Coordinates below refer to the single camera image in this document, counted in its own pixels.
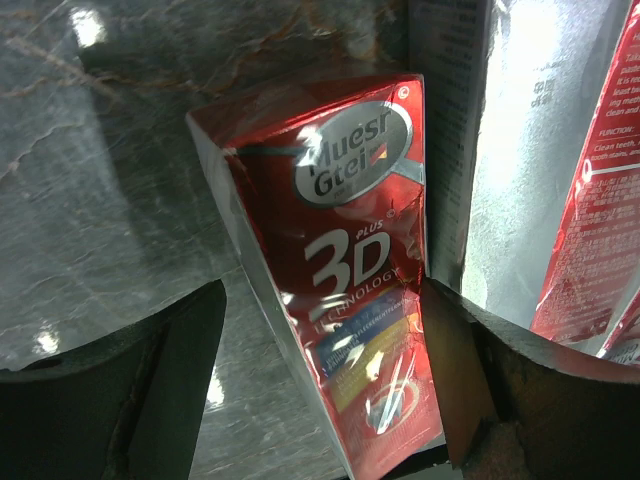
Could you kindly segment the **red 3D toothpaste box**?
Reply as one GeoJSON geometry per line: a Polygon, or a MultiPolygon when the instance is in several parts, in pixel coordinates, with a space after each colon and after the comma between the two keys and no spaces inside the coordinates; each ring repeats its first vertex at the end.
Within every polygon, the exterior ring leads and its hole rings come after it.
{"type": "Polygon", "coordinates": [[[441,432],[424,342],[424,80],[312,76],[190,111],[217,209],[353,479],[441,432]]]}
{"type": "Polygon", "coordinates": [[[640,299],[636,294],[624,311],[620,321],[605,342],[600,358],[614,363],[639,367],[639,315],[640,299]]]}

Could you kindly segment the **dark red toothpaste box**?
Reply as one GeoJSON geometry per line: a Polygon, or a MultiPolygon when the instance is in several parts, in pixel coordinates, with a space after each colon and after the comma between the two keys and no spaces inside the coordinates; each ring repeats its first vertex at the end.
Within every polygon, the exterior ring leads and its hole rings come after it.
{"type": "Polygon", "coordinates": [[[632,2],[586,137],[531,329],[605,334],[639,267],[639,4],[632,2]]]}

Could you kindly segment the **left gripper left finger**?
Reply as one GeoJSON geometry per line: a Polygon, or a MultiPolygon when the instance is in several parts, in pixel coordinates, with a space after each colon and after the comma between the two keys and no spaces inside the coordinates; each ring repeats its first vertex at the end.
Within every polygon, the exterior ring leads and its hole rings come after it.
{"type": "Polygon", "coordinates": [[[4,479],[186,479],[226,310],[221,281],[1,372],[4,479]]]}

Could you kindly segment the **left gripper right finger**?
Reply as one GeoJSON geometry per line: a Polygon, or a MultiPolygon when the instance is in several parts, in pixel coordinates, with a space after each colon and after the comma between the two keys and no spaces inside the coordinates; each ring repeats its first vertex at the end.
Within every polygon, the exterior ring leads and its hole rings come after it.
{"type": "Polygon", "coordinates": [[[432,378],[452,466],[466,479],[636,479],[639,371],[421,284],[432,378]]]}

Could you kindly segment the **silver toothpaste box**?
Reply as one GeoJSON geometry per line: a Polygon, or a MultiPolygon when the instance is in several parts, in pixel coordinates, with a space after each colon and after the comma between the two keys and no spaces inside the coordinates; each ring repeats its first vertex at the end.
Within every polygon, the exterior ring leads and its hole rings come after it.
{"type": "Polygon", "coordinates": [[[530,327],[628,1],[413,1],[433,278],[530,327]]]}

